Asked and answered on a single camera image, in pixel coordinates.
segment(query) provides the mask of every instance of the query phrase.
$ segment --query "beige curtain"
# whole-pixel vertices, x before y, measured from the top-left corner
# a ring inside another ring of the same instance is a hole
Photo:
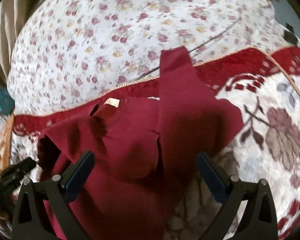
[[[11,54],[19,32],[26,22],[28,0],[2,0],[0,3],[0,77],[5,81]]]

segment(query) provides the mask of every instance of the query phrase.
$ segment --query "large flower print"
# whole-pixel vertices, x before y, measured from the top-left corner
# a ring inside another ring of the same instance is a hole
[[[298,188],[300,186],[300,130],[298,126],[282,108],[269,108],[266,113],[268,120],[256,116],[258,112],[265,115],[259,99],[254,110],[250,111],[246,105],[244,105],[244,110],[250,117],[245,123],[248,129],[242,133],[241,143],[245,143],[252,135],[260,150],[263,151],[264,144],[266,144],[273,160],[281,162],[284,169],[291,173],[291,185]],[[265,138],[256,131],[256,122],[269,127]]]
[[[291,171],[300,156],[300,130],[292,124],[285,109],[270,108],[267,117],[270,128],[266,144],[275,161],[281,160],[284,168]]]

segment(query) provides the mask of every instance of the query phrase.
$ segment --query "black object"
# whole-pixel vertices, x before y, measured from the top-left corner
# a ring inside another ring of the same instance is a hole
[[[36,167],[36,162],[30,157],[17,165],[12,165],[0,174],[0,209],[9,215],[12,222],[14,204],[10,198],[12,192],[21,184],[24,176]]]
[[[50,180],[37,183],[25,180],[14,212],[12,239],[59,240],[43,204],[43,200],[49,200],[67,240],[90,240],[68,203],[77,198],[94,164],[94,154],[86,151],[62,175],[54,175]]]
[[[217,202],[219,213],[199,240],[222,240],[242,201],[248,200],[239,227],[231,240],[277,240],[278,227],[273,197],[268,182],[243,182],[228,176],[206,153],[197,156],[197,168]]]
[[[288,31],[284,31],[283,38],[290,44],[297,46],[298,38],[294,34],[293,27],[290,24],[286,23],[286,28],[288,29]]]

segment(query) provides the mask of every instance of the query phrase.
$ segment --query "white floral fabric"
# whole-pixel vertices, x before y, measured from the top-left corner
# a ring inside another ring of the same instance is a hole
[[[184,45],[197,63],[271,53],[288,45],[282,35],[267,0],[46,0],[18,37],[7,86],[15,114],[47,115],[146,75],[162,49]]]
[[[291,77],[300,88],[300,76]],[[236,86],[243,87],[250,84],[249,79],[235,82]],[[226,85],[216,96],[226,98],[241,110],[244,128],[214,161],[242,181],[258,182],[265,178],[269,182],[279,240],[289,235],[300,216],[300,100],[294,93],[282,93],[290,90],[289,87],[289,81],[278,73],[264,77],[256,92],[248,89],[229,91]],[[246,202],[241,204],[224,239],[234,235],[245,205]],[[168,221],[164,240],[197,240],[220,207],[197,174],[176,208],[175,216]]]
[[[10,165],[15,165],[25,160],[28,157],[31,157],[36,162],[38,159],[38,141],[39,141],[39,132],[34,132],[27,136],[18,136],[15,133],[12,133],[11,137],[11,152],[10,152]],[[42,169],[37,165],[29,174],[24,176],[22,182],[30,178],[33,182],[39,182]],[[13,192],[13,199],[16,201],[21,187],[16,189]]]

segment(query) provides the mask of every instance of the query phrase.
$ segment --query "floral bedspread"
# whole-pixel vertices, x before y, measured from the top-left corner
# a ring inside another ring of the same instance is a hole
[[[259,50],[246,49],[208,61],[196,70],[217,98],[225,98],[241,110],[244,121],[242,131],[215,157],[216,163],[243,181],[268,180],[276,207],[279,239],[285,239],[300,218],[300,98],[270,58]],[[280,50],[272,55],[272,59],[293,78],[300,90],[300,49]],[[134,87],[131,89],[114,90],[81,107],[104,103],[108,97],[120,99],[127,91],[130,96],[157,98],[156,79],[146,83],[148,85],[137,83],[130,85]],[[80,109],[45,117],[16,116],[11,163],[37,154],[36,131],[60,122]],[[39,174],[31,176],[38,179]],[[237,229],[244,205],[227,237]],[[167,221],[164,239],[197,240],[219,208],[197,174],[176,208],[175,216]]]
[[[7,80],[15,114],[71,109],[186,46],[193,63],[254,46],[287,46],[268,0],[46,0],[15,45]]]

